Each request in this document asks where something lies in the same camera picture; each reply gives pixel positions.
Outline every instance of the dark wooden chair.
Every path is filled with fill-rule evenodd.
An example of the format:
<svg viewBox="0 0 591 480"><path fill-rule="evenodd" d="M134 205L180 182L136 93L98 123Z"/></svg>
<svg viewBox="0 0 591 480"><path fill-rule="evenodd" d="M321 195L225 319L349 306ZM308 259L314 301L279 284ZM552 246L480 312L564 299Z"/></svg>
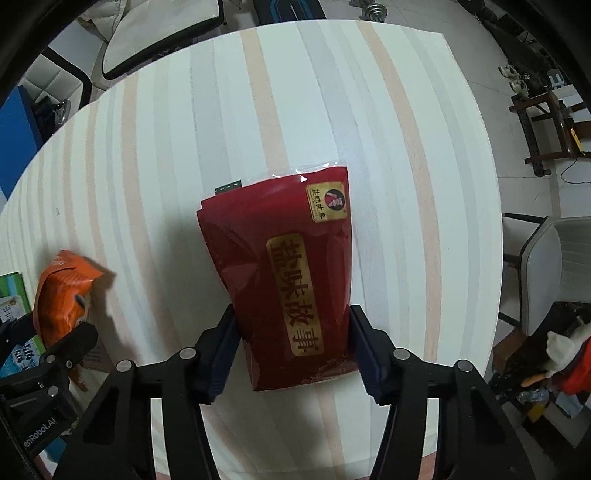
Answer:
<svg viewBox="0 0 591 480"><path fill-rule="evenodd" d="M574 140L571 133L571 128L579 138L591 138L591 122L575 122L570 114L572 112L582 110L586 107L584 103L578 103L570 108L566 107L562 100L558 100L553 92L542 93L536 97L521 100L518 95L512 97L513 106L509 107L511 112L517 113L521 127L523 128L525 140L530 150L530 156L525 159L525 163L531 163L534 167L534 172L537 177L543 177L550 174L549 170L545 170L542 166L544 160L558 160L559 158L591 158L591 152L582 151L577 142ZM541 107L541 104L546 103L548 110ZM542 115L537 115L530 118L525 111L527 108L536 106L543 112ZM560 141L560 151L540 154L538 142L535 139L532 122L540 120L552 119Z"/></svg>

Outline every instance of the red snack bag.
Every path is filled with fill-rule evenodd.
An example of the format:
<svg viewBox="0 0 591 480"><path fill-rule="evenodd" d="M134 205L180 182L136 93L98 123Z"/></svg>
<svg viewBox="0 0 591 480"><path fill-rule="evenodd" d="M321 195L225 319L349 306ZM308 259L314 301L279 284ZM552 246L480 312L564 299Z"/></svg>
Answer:
<svg viewBox="0 0 591 480"><path fill-rule="evenodd" d="M354 370L346 167L264 180L202 202L199 225L245 340L253 389Z"/></svg>

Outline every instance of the plastic packaging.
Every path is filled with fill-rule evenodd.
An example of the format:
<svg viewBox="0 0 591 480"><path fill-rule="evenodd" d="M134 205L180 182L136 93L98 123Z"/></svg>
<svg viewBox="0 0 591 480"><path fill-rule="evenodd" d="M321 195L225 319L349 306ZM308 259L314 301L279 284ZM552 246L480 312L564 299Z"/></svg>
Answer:
<svg viewBox="0 0 591 480"><path fill-rule="evenodd" d="M517 401L522 404L528 402L548 403L550 401L550 392L546 388L526 390L517 395Z"/></svg>
<svg viewBox="0 0 591 480"><path fill-rule="evenodd" d="M348 356L352 235L346 167L261 181L197 217L228 289L255 390L356 368Z"/></svg>
<svg viewBox="0 0 591 480"><path fill-rule="evenodd" d="M90 289L101 275L83 257L68 250L60 251L43 271L35 296L33 324L47 348L86 320ZM86 389L76 370L70 372L70 378Z"/></svg>

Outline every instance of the gold label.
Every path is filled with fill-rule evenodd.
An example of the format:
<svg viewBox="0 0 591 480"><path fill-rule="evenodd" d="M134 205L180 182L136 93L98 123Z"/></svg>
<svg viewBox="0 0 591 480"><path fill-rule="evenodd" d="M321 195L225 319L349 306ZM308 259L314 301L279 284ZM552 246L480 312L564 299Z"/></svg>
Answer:
<svg viewBox="0 0 591 480"><path fill-rule="evenodd" d="M290 233L267 240L291 351L295 356L324 353L320 318L304 239Z"/></svg>
<svg viewBox="0 0 591 480"><path fill-rule="evenodd" d="M326 181L306 187L312 219L315 222L347 218L347 200L342 182Z"/></svg>

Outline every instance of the white cushion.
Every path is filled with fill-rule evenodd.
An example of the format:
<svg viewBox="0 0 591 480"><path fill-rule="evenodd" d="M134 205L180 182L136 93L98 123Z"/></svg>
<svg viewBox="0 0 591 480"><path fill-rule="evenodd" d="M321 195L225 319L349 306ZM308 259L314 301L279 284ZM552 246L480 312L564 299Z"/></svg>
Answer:
<svg viewBox="0 0 591 480"><path fill-rule="evenodd" d="M99 0L80 17L93 22L100 34L110 40L123 17L126 4L127 0Z"/></svg>
<svg viewBox="0 0 591 480"><path fill-rule="evenodd" d="M217 0L147 0L123 17L107 45L103 71L185 28L220 14Z"/></svg>
<svg viewBox="0 0 591 480"><path fill-rule="evenodd" d="M72 109L68 118L76 113L80 106L82 81L43 55L39 55L32 63L19 85L25 87L35 103L45 96L53 103L69 100Z"/></svg>

